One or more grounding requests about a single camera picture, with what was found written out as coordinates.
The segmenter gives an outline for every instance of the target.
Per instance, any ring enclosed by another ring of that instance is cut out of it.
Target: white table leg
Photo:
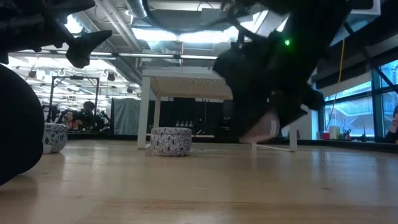
[[[297,122],[293,122],[290,124],[289,131],[289,142],[290,142],[290,151],[294,152],[297,150]]]
[[[138,142],[137,142],[138,149],[146,148],[149,93],[150,93],[150,77],[143,77],[142,90],[141,90],[141,106],[139,109]]]
[[[161,104],[161,97],[156,96],[156,101],[155,101],[155,117],[154,117],[154,128],[159,127],[159,121],[160,121],[160,104]]]

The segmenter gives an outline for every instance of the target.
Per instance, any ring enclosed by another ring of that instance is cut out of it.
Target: wooden table surface
[[[327,147],[71,141],[0,187],[2,224],[397,222],[398,156]]]

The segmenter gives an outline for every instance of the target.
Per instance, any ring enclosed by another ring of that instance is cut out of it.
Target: fluorescent light
[[[287,22],[287,19],[288,19],[289,17],[287,17],[284,21],[283,21],[283,23],[281,23],[281,25],[276,29],[276,31],[279,31],[279,32],[282,32],[284,29],[285,29],[285,25],[286,25],[286,22]]]
[[[222,43],[228,42],[229,36],[221,31],[201,31],[182,34],[179,40],[186,43]]]
[[[77,86],[68,85],[67,88],[68,88],[68,89],[71,89],[71,90],[73,90],[73,91],[80,91],[80,88],[77,87]]]
[[[83,30],[83,27],[72,17],[72,15],[69,15],[67,19],[68,22],[65,24],[65,27],[71,34],[79,34]]]
[[[120,53],[120,57],[143,57],[143,58],[174,58],[169,54],[140,54],[140,53]]]
[[[91,60],[116,60],[116,57],[101,57],[101,56],[94,56],[90,57]]]
[[[150,29],[132,29],[133,33],[139,40],[145,41],[166,41],[166,40],[177,40],[177,36],[171,32],[164,30],[150,30]]]
[[[38,97],[50,97],[50,93],[36,93]],[[63,98],[66,96],[72,96],[75,97],[76,100],[78,99],[87,99],[87,100],[95,100],[95,95],[86,95],[86,94],[63,94],[63,93],[54,93],[53,97],[54,98]],[[106,98],[107,95],[98,95],[98,100],[107,100]],[[116,99],[124,99],[124,98],[132,98],[136,100],[140,100],[137,96],[124,96],[124,95],[108,95],[110,98],[116,98]]]
[[[112,53],[109,52],[92,52],[91,56],[112,56]]]
[[[181,59],[216,60],[217,56],[181,55]]]
[[[96,85],[80,85],[80,87],[85,87],[85,88],[96,88]],[[116,88],[116,86],[100,85],[99,88]]]

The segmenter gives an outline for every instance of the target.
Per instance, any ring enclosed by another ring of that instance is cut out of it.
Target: white table
[[[156,96],[154,128],[159,127],[160,98],[162,96],[179,98],[209,98],[232,100],[231,89],[223,78],[207,68],[159,68],[142,72],[141,107],[138,127],[138,149],[146,149],[147,119],[150,91]],[[290,125],[290,145],[297,148],[297,127]]]

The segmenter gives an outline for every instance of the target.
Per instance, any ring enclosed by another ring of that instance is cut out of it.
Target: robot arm
[[[308,80],[352,10],[351,1],[347,0],[258,0],[236,4],[247,6],[255,2],[277,13],[289,13],[289,20],[283,32],[275,30],[269,37],[255,36],[251,42],[240,38],[213,66],[233,92],[233,126],[239,137],[257,135],[253,127],[260,125],[258,129],[264,129],[261,125],[267,124],[259,123],[270,112],[277,117],[278,127],[283,128],[307,114],[300,108],[302,104],[313,110],[324,105],[323,95],[313,90]]]
[[[13,0],[0,1],[0,62],[8,63],[8,53],[41,47],[69,45],[67,59],[77,68],[90,64],[90,53],[108,37],[112,31],[104,30],[74,36],[67,30],[69,14],[95,6],[92,0]]]

